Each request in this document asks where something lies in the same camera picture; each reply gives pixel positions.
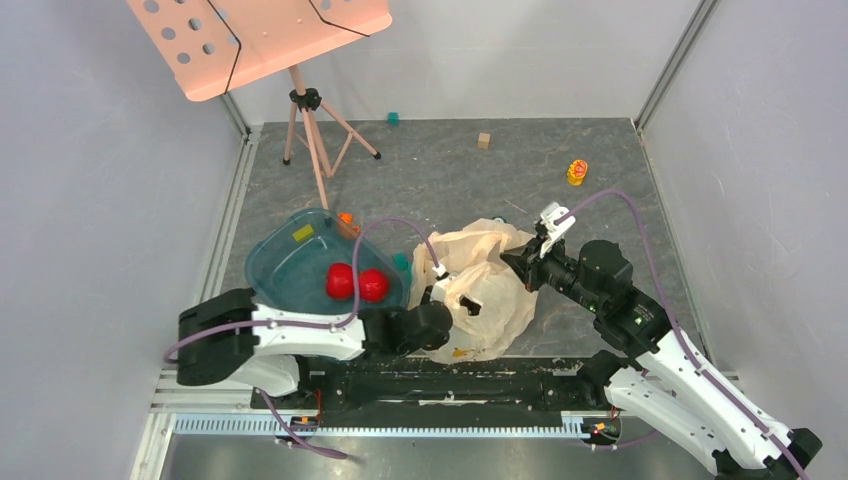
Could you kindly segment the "translucent cream plastic bag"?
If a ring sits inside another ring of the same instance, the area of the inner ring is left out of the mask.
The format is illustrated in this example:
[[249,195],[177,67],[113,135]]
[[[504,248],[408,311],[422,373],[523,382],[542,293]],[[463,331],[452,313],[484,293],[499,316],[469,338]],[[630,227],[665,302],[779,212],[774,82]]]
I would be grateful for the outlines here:
[[454,276],[444,305],[453,317],[448,342],[427,357],[440,364],[482,362],[502,356],[535,315],[538,294],[500,255],[534,236],[508,223],[478,219],[459,231],[430,234],[438,260]]

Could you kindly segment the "red fake tomato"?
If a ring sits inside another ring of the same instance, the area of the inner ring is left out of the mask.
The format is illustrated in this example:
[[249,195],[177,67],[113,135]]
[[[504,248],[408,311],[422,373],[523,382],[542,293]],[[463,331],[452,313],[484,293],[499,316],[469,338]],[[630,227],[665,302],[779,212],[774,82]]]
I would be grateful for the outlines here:
[[346,263],[333,263],[326,272],[326,295],[337,301],[345,301],[354,293],[354,274],[352,266]]

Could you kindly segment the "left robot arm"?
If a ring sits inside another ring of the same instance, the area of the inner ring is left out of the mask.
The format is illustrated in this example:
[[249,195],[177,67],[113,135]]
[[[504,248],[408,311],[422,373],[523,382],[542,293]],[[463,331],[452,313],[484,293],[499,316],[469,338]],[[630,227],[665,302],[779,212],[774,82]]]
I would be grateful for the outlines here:
[[178,341],[165,354],[176,365],[179,385],[233,381],[302,407],[313,397],[314,381],[301,372],[299,358],[404,357],[439,349],[453,326],[450,310],[438,301],[350,316],[279,310],[253,295],[250,288],[233,289],[179,315]]

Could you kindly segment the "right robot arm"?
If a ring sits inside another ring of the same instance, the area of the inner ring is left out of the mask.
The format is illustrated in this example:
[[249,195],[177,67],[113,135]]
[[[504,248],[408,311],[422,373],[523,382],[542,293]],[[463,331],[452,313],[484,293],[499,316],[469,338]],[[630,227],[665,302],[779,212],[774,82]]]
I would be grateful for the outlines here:
[[610,345],[578,372],[591,408],[623,409],[686,450],[717,479],[797,479],[822,449],[807,428],[791,429],[748,400],[674,331],[666,310],[632,283],[633,267],[607,240],[577,257],[562,245],[543,253],[533,238],[502,253],[529,291],[548,285],[592,312]]

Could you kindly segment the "yellow butterfly toy block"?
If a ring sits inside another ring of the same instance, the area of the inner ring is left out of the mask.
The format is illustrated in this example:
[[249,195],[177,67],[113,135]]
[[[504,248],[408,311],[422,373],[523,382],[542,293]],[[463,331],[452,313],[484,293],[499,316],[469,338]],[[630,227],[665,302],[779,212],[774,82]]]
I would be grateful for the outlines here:
[[574,160],[566,172],[567,182],[572,186],[579,186],[583,183],[587,173],[588,163],[582,159]]

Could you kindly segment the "small wooden cube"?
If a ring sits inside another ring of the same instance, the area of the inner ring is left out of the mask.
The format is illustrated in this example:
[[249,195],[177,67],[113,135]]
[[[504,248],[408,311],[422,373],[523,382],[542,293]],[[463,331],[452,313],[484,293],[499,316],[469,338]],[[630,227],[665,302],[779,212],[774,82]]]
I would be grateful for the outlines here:
[[491,135],[489,133],[481,132],[478,135],[477,146],[480,149],[489,149],[491,143]]

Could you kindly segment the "teal small block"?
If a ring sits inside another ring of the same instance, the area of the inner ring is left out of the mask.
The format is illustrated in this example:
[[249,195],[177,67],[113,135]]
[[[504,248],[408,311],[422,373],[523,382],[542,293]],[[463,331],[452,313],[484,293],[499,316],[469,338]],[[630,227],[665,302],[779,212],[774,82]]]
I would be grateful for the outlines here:
[[410,263],[408,257],[404,253],[397,253],[393,256],[393,261],[395,267],[400,272],[407,272],[410,270]]

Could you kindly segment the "orange curved toy block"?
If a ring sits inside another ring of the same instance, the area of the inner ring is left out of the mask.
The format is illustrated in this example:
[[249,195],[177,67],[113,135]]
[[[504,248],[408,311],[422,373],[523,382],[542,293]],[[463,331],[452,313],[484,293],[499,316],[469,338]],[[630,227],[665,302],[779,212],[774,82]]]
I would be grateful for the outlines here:
[[342,222],[340,232],[348,238],[356,238],[359,236],[361,229],[354,224],[354,216],[349,212],[340,212],[339,220]]

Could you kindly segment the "yellow green block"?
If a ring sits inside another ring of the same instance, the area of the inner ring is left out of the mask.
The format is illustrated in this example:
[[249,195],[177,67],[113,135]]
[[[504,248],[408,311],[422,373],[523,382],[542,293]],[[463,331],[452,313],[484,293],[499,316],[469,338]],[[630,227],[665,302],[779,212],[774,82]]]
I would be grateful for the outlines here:
[[315,235],[311,224],[304,225],[292,233],[292,238],[298,243],[305,243]]

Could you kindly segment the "teal plastic tray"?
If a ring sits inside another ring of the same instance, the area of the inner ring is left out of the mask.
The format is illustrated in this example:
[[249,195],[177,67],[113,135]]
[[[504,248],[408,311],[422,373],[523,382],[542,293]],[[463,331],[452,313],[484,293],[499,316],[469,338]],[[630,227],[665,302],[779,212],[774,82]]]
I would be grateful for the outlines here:
[[[292,233],[311,224],[315,235],[298,243]],[[245,262],[248,284],[266,305],[312,314],[348,314],[353,301],[337,301],[325,293],[328,267],[349,264],[356,238],[340,232],[342,222],[328,210],[310,208],[297,212],[279,229],[259,242]]]

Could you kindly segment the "pink music stand desk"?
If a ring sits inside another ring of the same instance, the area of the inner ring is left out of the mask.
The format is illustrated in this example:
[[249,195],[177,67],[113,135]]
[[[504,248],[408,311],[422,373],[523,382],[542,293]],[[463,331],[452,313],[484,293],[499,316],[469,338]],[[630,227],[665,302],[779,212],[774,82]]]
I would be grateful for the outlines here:
[[386,1],[128,0],[186,98],[200,102],[370,37]]

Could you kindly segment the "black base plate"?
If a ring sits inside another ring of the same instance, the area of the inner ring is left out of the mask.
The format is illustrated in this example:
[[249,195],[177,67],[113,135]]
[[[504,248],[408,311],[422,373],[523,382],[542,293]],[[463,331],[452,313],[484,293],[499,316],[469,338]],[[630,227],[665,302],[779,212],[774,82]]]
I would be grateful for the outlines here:
[[298,389],[270,403],[315,410],[324,427],[554,427],[565,411],[611,409],[579,376],[582,358],[518,357],[443,365],[423,357],[387,361],[299,360]]

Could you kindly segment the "aluminium frame rail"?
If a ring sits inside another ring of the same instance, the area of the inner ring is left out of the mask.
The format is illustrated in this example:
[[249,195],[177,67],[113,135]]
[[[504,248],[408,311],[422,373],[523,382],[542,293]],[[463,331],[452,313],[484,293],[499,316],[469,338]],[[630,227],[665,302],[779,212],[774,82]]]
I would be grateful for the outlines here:
[[579,392],[578,358],[345,372],[318,362],[302,392],[263,404],[233,381],[161,373],[131,475],[231,479],[704,479],[684,449]]

